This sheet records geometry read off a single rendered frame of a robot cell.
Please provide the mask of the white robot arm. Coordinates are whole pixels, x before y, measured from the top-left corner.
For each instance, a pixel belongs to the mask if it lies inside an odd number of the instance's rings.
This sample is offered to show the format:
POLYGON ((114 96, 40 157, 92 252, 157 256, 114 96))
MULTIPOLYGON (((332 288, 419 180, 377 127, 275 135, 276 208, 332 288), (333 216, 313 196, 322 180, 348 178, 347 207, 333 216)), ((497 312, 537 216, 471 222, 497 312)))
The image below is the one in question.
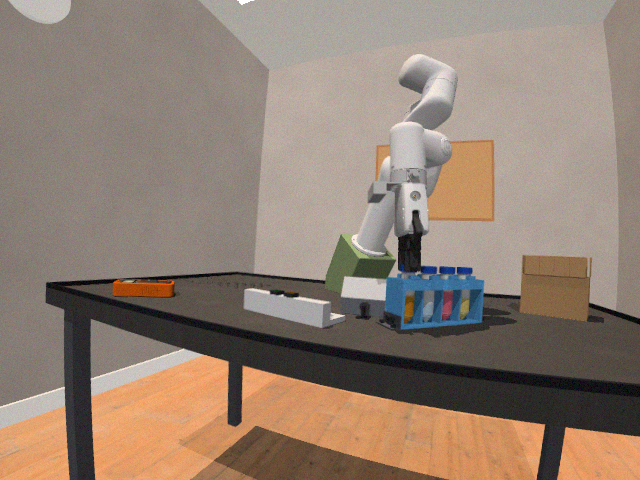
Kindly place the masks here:
POLYGON ((421 99, 411 104, 404 116, 407 118, 390 130, 390 162, 389 156, 384 159, 378 181, 369 188, 370 205, 359 233, 351 239, 356 249, 375 257, 386 254, 384 244, 394 224, 395 192, 390 187, 403 182, 424 183, 428 198, 442 165, 452 156, 448 138, 431 130, 451 116, 458 82, 455 70, 416 54, 404 63, 398 80, 401 86, 422 94, 421 99))

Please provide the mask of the orange digital multimeter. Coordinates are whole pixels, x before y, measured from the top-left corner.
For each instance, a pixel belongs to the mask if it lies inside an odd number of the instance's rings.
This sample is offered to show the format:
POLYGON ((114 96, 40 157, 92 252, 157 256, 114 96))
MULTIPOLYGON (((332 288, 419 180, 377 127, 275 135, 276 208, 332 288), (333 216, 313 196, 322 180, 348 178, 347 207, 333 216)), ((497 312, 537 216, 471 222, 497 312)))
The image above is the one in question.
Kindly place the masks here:
POLYGON ((174 281, 119 279, 113 282, 113 296, 173 297, 174 281))

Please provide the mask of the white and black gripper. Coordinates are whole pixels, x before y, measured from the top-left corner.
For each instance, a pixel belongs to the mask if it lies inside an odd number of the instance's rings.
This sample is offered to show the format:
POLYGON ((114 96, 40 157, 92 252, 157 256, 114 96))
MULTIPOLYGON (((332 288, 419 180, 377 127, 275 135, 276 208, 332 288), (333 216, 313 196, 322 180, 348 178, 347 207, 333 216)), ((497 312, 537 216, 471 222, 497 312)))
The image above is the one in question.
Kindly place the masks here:
POLYGON ((421 237, 429 232, 426 189, 427 185, 419 182, 403 182, 390 187, 395 192, 394 234, 399 241, 399 271, 401 264, 406 272, 421 271, 421 237))

